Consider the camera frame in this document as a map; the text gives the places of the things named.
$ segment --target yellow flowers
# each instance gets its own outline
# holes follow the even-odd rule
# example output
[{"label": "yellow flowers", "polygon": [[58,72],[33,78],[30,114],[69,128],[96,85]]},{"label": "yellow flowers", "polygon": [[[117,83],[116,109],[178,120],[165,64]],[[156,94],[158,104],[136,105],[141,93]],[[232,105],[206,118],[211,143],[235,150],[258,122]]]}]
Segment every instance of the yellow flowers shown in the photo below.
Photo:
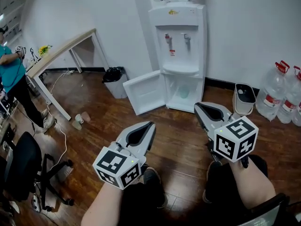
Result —
[{"label": "yellow flowers", "polygon": [[51,45],[42,46],[39,49],[39,56],[42,57],[43,55],[45,55],[50,50],[51,47],[52,47]]}]

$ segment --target sneaker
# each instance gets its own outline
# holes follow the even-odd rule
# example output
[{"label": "sneaker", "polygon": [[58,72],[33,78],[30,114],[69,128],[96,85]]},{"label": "sneaker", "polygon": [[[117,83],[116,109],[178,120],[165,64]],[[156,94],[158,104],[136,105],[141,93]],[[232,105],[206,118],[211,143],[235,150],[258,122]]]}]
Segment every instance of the sneaker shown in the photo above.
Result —
[{"label": "sneaker", "polygon": [[48,115],[48,109],[45,109],[44,111],[40,112],[42,119],[44,119]]},{"label": "sneaker", "polygon": [[20,214],[20,209],[18,205],[14,201],[9,201],[9,205],[18,213]]},{"label": "sneaker", "polygon": [[43,120],[43,128],[39,127],[37,133],[45,133],[55,122],[55,119],[53,116],[45,117]]},{"label": "sneaker", "polygon": [[[206,175],[206,179],[208,181],[208,178],[209,178],[209,175],[210,173],[212,172],[212,169],[214,168],[217,168],[217,167],[220,167],[222,166],[222,163],[220,161],[212,161],[207,169],[207,175]],[[205,203],[212,203],[210,200],[208,200],[206,198],[206,189],[204,190],[203,192],[203,196],[202,196],[202,199]]]},{"label": "sneaker", "polygon": [[151,185],[151,188],[155,191],[156,206],[158,209],[162,209],[167,205],[167,198],[164,193],[161,178],[154,168],[148,167],[143,174],[143,183]]},{"label": "sneaker", "polygon": [[207,175],[206,175],[206,179],[208,181],[209,178],[209,174],[212,172],[212,169],[214,168],[218,168],[222,166],[222,163],[220,161],[212,161],[207,169]]}]

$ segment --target black trash bag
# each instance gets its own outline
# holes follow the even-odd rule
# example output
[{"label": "black trash bag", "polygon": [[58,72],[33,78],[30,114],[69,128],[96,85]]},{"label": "black trash bag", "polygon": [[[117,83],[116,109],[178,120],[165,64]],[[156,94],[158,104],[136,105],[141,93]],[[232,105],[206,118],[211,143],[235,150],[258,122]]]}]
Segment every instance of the black trash bag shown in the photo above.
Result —
[{"label": "black trash bag", "polygon": [[125,73],[126,70],[124,67],[109,68],[103,76],[103,83],[119,81],[121,76]]}]

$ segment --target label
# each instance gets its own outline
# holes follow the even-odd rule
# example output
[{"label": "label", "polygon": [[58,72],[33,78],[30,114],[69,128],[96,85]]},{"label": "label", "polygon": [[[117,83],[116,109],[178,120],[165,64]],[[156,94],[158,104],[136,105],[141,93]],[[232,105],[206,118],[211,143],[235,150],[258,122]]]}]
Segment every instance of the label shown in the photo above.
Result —
[{"label": "label", "polygon": [[170,56],[174,56],[175,50],[171,49],[171,50],[169,50],[169,52],[170,52]]},{"label": "label", "polygon": [[300,103],[300,105],[298,106],[298,112],[299,112],[299,114],[301,115],[301,103]]},{"label": "label", "polygon": [[288,100],[286,100],[283,104],[283,109],[285,109],[287,112],[294,112],[294,110],[296,109],[296,105],[292,104],[291,102],[289,102]]},{"label": "label", "polygon": [[280,104],[281,100],[276,100],[272,96],[267,95],[263,101],[268,107],[275,107]]}]

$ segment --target white wall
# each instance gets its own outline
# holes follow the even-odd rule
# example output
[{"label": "white wall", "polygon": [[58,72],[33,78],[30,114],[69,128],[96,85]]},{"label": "white wall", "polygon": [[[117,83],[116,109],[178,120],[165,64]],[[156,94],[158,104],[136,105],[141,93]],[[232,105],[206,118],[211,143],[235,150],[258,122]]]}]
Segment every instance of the white wall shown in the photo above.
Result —
[{"label": "white wall", "polygon": [[[28,47],[26,57],[30,58],[30,47],[38,55],[36,51],[39,47],[48,44],[58,46],[95,26],[82,0],[27,0],[21,27]],[[92,41],[85,41],[83,44],[75,50],[80,53],[86,66],[103,67],[98,54],[94,53]],[[51,67],[75,67],[75,63],[69,53],[64,53]]]},{"label": "white wall", "polygon": [[129,78],[152,71],[135,0],[85,0],[109,66],[123,66]]},{"label": "white wall", "polygon": [[21,34],[16,35],[15,37],[13,37],[13,39],[11,41],[9,41],[9,43],[7,44],[7,46],[10,48],[10,50],[12,52],[15,51],[17,46],[25,46],[25,42]]},{"label": "white wall", "polygon": [[301,65],[301,0],[200,1],[207,6],[207,77],[258,87],[276,61]]}]

